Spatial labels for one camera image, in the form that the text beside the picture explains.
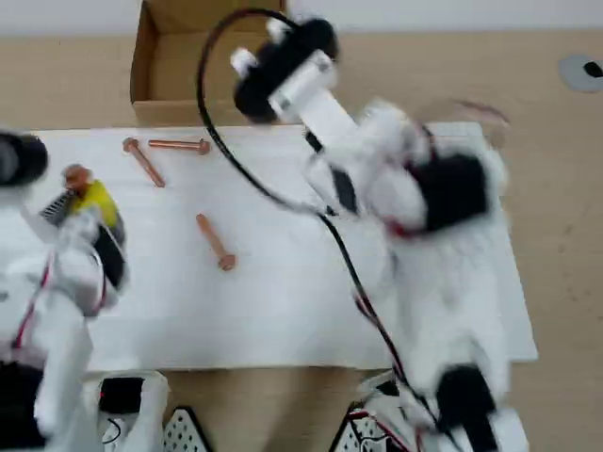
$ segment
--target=wooden table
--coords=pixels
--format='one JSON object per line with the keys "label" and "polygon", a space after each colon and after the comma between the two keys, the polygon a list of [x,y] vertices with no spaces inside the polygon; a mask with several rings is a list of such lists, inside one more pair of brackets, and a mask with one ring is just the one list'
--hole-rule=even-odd
{"label": "wooden table", "polygon": [[[338,95],[409,111],[481,100],[513,123],[505,205],[541,352],[516,365],[512,403],[532,450],[603,444],[603,92],[570,92],[558,60],[603,59],[603,31],[347,36]],[[134,38],[0,40],[0,119],[28,129],[136,125]],[[326,451],[361,373],[254,369],[168,373],[217,450]]]}

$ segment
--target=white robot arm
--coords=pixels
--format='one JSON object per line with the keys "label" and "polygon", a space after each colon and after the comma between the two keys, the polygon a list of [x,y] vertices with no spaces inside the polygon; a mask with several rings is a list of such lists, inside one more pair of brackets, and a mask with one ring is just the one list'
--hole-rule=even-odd
{"label": "white robot arm", "polygon": [[[15,186],[26,188],[45,164],[37,176],[31,168],[15,168],[30,165],[32,153],[40,157],[45,149],[36,138],[9,132],[0,135],[3,146],[0,153],[13,153],[20,162],[11,170],[31,175],[18,184],[9,177],[2,181],[5,208],[23,201],[25,190]],[[0,274],[0,450],[102,450],[81,393],[92,352],[87,318],[117,297],[106,258],[118,262],[122,251],[110,235],[102,239],[107,234],[99,212],[83,211],[68,218],[44,250],[11,262]],[[123,276],[125,262],[118,267]]]}
{"label": "white robot arm", "polygon": [[524,452],[521,422],[503,408],[509,359],[488,258],[504,164],[493,149],[438,144],[384,101],[353,120],[330,92],[337,77],[329,29],[319,20],[294,28],[270,20],[272,43],[257,56],[233,54],[235,99],[253,121],[302,121],[317,152],[307,179],[329,210],[383,223],[399,262],[399,328],[390,336],[405,376],[396,409],[380,398],[370,402],[374,414],[413,438],[413,429],[430,430],[406,442],[412,452]]}

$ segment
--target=white wall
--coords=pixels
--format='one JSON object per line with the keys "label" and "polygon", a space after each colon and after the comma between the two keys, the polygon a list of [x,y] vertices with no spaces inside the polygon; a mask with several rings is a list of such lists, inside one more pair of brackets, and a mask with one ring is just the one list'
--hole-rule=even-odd
{"label": "white wall", "polygon": [[603,0],[289,0],[340,30],[483,30],[603,26]]}
{"label": "white wall", "polygon": [[141,0],[0,0],[0,36],[136,33]]}
{"label": "white wall", "polygon": [[[211,5],[219,0],[205,1]],[[135,33],[141,0],[0,0],[0,36]],[[603,0],[288,0],[345,30],[603,26]]]}

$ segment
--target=copper screw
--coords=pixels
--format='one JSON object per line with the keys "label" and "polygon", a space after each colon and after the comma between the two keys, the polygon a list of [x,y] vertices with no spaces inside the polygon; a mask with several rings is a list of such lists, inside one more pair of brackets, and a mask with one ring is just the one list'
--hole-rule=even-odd
{"label": "copper screw", "polygon": [[235,268],[236,256],[234,254],[229,253],[224,247],[224,245],[222,245],[222,242],[218,237],[218,234],[216,234],[216,231],[212,227],[211,223],[209,222],[209,219],[207,219],[204,214],[199,214],[197,216],[197,224],[199,225],[199,229],[201,229],[201,232],[204,234],[205,238],[209,242],[209,245],[211,246],[212,250],[216,253],[216,256],[218,257],[218,266],[223,271],[230,271]]}
{"label": "copper screw", "polygon": [[155,183],[155,186],[158,186],[159,188],[163,188],[164,186],[166,186],[166,183],[161,177],[161,175],[157,172],[153,164],[140,150],[139,141],[137,139],[132,137],[126,138],[123,141],[123,150],[127,153],[132,154],[138,160],[140,165],[144,168],[145,171],[147,171],[147,174],[149,174],[149,177],[151,177],[151,179]]}
{"label": "copper screw", "polygon": [[200,155],[208,154],[210,148],[209,141],[205,141],[203,138],[198,143],[195,141],[176,141],[172,139],[150,139],[149,146],[152,148],[186,149],[197,151]]}

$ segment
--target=white foam board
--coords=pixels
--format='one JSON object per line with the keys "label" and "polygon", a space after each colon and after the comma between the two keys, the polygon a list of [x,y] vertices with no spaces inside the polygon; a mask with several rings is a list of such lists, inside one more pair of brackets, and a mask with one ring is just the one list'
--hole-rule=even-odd
{"label": "white foam board", "polygon": [[[222,129],[242,163],[297,201],[319,203],[302,176],[310,147],[297,126]],[[481,138],[479,126],[440,124],[436,132]],[[357,312],[350,278],[324,226],[264,199],[218,150],[207,156],[144,151],[167,182],[156,188],[126,137],[204,136],[202,128],[39,132],[51,154],[47,176],[27,206],[37,211],[61,190],[69,164],[91,168],[118,203],[127,229],[131,281],[119,304],[90,324],[93,370],[273,365],[389,365],[381,337]],[[210,217],[238,267],[223,273],[197,229]],[[383,272],[383,238],[371,224],[336,222],[363,283]],[[496,253],[503,322],[513,359],[537,357],[506,229]],[[377,302],[387,316],[387,301]]]}

